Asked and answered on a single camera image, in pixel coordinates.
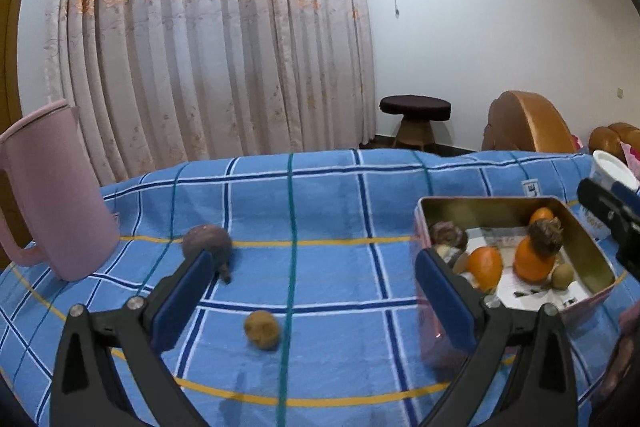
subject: dark floor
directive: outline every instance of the dark floor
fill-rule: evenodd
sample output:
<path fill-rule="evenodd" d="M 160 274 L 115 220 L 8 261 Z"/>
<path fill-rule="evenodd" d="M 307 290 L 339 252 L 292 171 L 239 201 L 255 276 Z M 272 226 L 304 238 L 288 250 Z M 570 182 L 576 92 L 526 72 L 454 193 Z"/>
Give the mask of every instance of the dark floor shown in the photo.
<path fill-rule="evenodd" d="M 391 147 L 393 145 L 394 139 L 391 136 L 380 136 L 376 134 L 376 137 L 371 140 L 369 143 L 360 144 L 361 149 L 384 149 Z M 401 144 L 399 148 L 402 149 L 412 149 L 414 147 L 404 146 Z M 442 156 L 443 158 L 449 158 L 452 156 L 460 156 L 463 154 L 468 154 L 470 151 L 467 149 L 460 149 L 459 147 L 452 147 L 450 145 L 442 145 L 439 143 L 434 143 L 427 147 L 427 152 L 437 154 L 438 156 Z"/>

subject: orange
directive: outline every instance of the orange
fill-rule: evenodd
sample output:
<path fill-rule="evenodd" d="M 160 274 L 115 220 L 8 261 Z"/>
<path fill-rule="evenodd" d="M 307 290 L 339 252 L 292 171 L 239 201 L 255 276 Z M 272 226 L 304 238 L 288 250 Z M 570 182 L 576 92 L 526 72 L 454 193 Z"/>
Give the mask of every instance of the orange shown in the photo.
<path fill-rule="evenodd" d="M 502 256 L 497 248 L 476 248 L 469 256 L 467 269 L 483 292 L 495 290 L 502 276 Z"/>
<path fill-rule="evenodd" d="M 538 255 L 531 246 L 531 238 L 527 235 L 516 248 L 513 271 L 522 280 L 537 283 L 546 279 L 554 269 L 555 263 L 555 255 L 548 257 Z"/>
<path fill-rule="evenodd" d="M 553 219 L 554 217 L 555 217 L 554 213 L 551 212 L 551 210 L 546 208 L 546 206 L 542 206 L 538 210 L 536 210 L 533 214 L 531 214 L 531 219 L 529 219 L 529 224 L 539 219 Z"/>

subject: tag on bedsheet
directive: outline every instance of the tag on bedsheet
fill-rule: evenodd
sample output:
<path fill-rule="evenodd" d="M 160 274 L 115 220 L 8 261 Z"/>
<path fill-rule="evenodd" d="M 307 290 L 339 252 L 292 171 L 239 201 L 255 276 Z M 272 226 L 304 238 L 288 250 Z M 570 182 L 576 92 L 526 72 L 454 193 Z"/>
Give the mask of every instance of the tag on bedsheet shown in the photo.
<path fill-rule="evenodd" d="M 524 190 L 524 195 L 527 198 L 539 198 L 542 195 L 542 190 L 540 190 L 540 184 L 537 178 L 524 180 L 522 182 L 522 190 Z"/>

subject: blue plaid bedsheet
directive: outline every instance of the blue plaid bedsheet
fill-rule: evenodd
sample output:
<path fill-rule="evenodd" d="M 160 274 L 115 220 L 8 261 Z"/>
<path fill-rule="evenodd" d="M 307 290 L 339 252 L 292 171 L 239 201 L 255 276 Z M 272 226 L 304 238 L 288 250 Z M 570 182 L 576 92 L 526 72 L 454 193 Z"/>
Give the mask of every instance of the blue plaid bedsheet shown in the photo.
<path fill-rule="evenodd" d="M 103 195 L 119 215 L 122 240 L 96 273 L 76 283 L 43 265 L 0 275 L 2 375 L 38 425 L 49 425 L 51 373 L 69 307 L 102 311 L 148 295 L 180 264 L 182 235 L 216 223 L 234 240 L 233 281 L 206 290 L 177 346 L 162 356 L 207 422 L 416 426 L 452 377 L 419 356 L 408 248 L 418 198 L 521 195 L 522 181 L 536 178 L 544 195 L 573 204 L 590 166 L 586 155 L 337 151 L 193 162 L 111 185 Z M 616 249 L 610 241 L 601 247 L 610 257 Z M 639 296 L 627 277 L 570 332 L 581 425 L 617 338 L 617 317 Z M 245 317 L 258 309 L 273 312 L 283 328 L 275 352 L 244 336 Z M 136 412 L 157 425 L 115 355 Z M 475 423 L 490 414 L 509 370 L 506 361 Z"/>

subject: white container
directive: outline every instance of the white container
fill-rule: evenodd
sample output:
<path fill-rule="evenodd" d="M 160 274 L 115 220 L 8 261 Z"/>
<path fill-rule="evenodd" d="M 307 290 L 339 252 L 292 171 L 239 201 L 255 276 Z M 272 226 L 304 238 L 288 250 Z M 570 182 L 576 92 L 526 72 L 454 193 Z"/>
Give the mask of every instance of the white container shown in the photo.
<path fill-rule="evenodd" d="M 618 158 L 604 151 L 595 151 L 593 153 L 593 164 L 591 165 L 589 177 L 600 187 L 607 190 L 611 190 L 614 182 L 620 182 L 634 192 L 640 187 L 640 183 L 631 172 L 631 169 Z M 585 230 L 596 239 L 604 239 L 611 234 L 609 227 L 582 205 L 578 209 L 578 219 L 580 219 Z"/>

